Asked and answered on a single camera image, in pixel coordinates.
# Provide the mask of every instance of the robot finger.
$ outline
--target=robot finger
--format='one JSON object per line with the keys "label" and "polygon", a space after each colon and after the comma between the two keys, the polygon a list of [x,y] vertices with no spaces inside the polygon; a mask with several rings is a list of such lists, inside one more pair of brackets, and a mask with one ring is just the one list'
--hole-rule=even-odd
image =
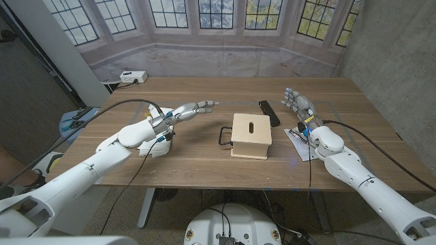
{"label": "robot finger", "polygon": [[199,108],[212,108],[214,105],[219,105],[216,101],[201,101],[197,103]]}

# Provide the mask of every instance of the black handle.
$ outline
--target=black handle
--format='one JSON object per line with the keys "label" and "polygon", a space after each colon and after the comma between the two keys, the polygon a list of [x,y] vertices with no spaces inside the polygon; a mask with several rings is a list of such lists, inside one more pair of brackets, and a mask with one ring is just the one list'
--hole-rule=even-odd
{"label": "black handle", "polygon": [[218,144],[225,146],[226,144],[230,144],[231,146],[233,146],[233,142],[229,141],[226,143],[221,143],[221,136],[223,135],[223,129],[232,129],[232,127],[222,127],[220,132],[219,132],[219,139],[218,139]]}
{"label": "black handle", "polygon": [[10,30],[2,30],[0,34],[3,38],[2,40],[0,40],[0,43],[12,42],[18,37],[17,34],[13,33]]}

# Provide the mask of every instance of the person's leg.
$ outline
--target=person's leg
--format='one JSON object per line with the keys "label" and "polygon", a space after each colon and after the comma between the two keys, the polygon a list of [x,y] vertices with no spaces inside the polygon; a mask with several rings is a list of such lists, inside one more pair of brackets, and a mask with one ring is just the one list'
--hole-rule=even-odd
{"label": "person's leg", "polygon": [[[25,166],[12,157],[6,150],[0,145],[0,182],[7,182],[10,178],[14,177]],[[20,177],[18,177],[12,184],[21,186],[30,186],[33,184],[39,175],[34,171],[28,170]]]}

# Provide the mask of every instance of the window backdrop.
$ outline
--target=window backdrop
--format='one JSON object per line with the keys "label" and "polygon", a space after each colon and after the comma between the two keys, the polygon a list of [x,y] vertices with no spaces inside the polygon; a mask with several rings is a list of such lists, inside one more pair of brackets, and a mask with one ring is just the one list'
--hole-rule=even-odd
{"label": "window backdrop", "polygon": [[102,82],[330,77],[362,0],[41,0]]}

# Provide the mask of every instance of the wooden box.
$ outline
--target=wooden box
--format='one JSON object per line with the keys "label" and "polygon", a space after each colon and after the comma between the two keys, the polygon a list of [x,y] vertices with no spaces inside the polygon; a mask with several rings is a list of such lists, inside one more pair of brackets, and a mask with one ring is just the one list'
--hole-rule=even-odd
{"label": "wooden box", "polygon": [[233,116],[232,157],[266,160],[272,144],[270,117],[238,114]]}

